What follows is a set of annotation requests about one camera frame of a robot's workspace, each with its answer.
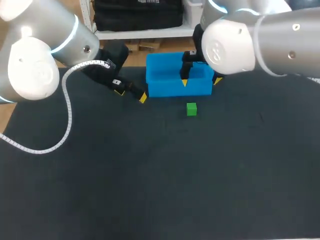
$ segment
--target blue plastic container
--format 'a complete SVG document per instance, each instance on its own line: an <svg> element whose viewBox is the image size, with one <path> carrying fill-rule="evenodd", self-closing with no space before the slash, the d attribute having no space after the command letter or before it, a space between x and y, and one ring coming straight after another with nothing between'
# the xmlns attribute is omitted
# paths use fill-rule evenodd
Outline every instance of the blue plastic container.
<svg viewBox="0 0 320 240"><path fill-rule="evenodd" d="M150 98L211 95L214 71L194 63L186 86L180 78L183 52L153 53L146 57L146 83Z"/></svg>

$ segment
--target black table surface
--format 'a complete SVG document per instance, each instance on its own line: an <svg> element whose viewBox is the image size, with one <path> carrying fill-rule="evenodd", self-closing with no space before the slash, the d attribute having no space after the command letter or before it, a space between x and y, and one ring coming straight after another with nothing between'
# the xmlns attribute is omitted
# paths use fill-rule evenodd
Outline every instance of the black table surface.
<svg viewBox="0 0 320 240"><path fill-rule="evenodd" d="M122 73L145 79L144 68ZM1 240L320 237L317 83L242 73L212 96L145 104L80 72L67 86L73 126L61 148L31 155L0 141ZM59 88L19 103L5 134L46 149L66 126Z"/></svg>

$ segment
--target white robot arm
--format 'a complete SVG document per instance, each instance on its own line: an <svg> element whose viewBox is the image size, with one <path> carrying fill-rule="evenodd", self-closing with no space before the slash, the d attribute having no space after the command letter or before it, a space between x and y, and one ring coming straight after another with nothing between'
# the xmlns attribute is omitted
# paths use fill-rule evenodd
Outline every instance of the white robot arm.
<svg viewBox="0 0 320 240"><path fill-rule="evenodd" d="M39 100L58 87L54 59L68 67L94 60L99 40L57 0L0 0L9 24L0 52L0 104Z"/></svg>
<svg viewBox="0 0 320 240"><path fill-rule="evenodd" d="M320 78L320 7L292 11L288 3L207 0L201 18L205 61L222 75L258 69L274 77Z"/></svg>

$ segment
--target green block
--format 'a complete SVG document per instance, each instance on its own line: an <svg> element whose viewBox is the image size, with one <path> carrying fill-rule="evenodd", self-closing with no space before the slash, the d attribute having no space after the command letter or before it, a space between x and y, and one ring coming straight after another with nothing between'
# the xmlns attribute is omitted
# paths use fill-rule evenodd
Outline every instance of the green block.
<svg viewBox="0 0 320 240"><path fill-rule="evenodd" d="M186 104L186 115L197 116L197 104L195 102Z"/></svg>

